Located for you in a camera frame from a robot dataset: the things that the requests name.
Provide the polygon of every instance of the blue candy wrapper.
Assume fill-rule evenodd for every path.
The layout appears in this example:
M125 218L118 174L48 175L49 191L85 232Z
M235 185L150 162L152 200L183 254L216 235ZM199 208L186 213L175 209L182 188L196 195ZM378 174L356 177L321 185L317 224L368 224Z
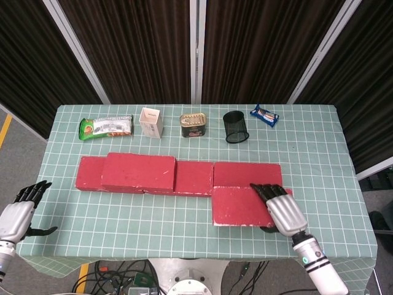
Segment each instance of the blue candy wrapper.
M277 123L278 118L279 118L279 115L273 114L272 112L269 112L266 109L261 109L259 107L259 104L257 104L255 109L253 109L250 112L250 114L252 116L255 116L255 117L261 119L262 121L264 121L266 124L270 125L271 127L273 127L275 125L275 123Z

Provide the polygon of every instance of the red foam block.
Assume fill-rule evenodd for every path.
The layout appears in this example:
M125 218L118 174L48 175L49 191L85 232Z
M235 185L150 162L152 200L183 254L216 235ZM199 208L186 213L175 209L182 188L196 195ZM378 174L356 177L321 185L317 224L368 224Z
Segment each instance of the red foam block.
M110 152L101 185L109 191L173 192L175 169L176 159L171 156Z
M282 186L280 165L236 162L214 164L214 186L248 187L250 183Z
M215 226L274 227L266 205L251 187L215 187L212 218Z
M214 164L209 162L177 161L174 191L166 194L210 197L213 167Z
M104 157L82 157L75 187L81 191L105 191L101 186L101 173L104 168Z

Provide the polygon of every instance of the yellow floor tape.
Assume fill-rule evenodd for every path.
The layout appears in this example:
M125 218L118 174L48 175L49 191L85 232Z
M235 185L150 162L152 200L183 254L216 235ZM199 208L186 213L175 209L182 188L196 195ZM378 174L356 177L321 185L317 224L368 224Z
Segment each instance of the yellow floor tape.
M2 125L2 129L0 131L0 148L2 146L4 138L6 138L6 134L7 134L8 128L10 127L11 120L12 120L12 116L10 114L8 114L6 117L6 120L4 121L4 124Z
M81 278L83 278L83 279L81 279L79 282L82 281L83 283L81 283L78 286L78 288L76 288L76 293L78 293L78 294L83 294L85 292L85 285L86 285L85 280L86 280L86 277L84 277L84 276L88 272L88 265L89 265L89 263L85 263L85 264L82 264L81 267L80 267L79 279L81 279Z

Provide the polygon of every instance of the black curtain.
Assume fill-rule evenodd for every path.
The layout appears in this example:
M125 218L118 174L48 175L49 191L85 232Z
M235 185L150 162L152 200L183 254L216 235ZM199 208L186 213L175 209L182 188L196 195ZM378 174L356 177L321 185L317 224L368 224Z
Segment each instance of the black curtain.
M190 103L190 3L60 0L112 103Z
M203 103L286 103L343 0L208 1Z
M44 138L62 104L101 100L42 1L0 1L0 103Z
M357 173L393 156L393 1L362 1L296 103L337 107Z

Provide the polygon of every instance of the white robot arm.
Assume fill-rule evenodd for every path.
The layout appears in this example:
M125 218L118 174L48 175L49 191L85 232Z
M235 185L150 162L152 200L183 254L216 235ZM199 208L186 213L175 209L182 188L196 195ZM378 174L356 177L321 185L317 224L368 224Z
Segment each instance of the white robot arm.
M250 185L266 204L277 230L292 238L292 247L318 291L322 295L349 294L318 241L306 234L307 220L294 198L278 185Z
M47 230L32 229L31 219L45 190L52 183L41 181L25 187L14 202L6 206L0 215L0 283L6 275L8 266L15 256L17 243L25 237L49 235L57 227Z

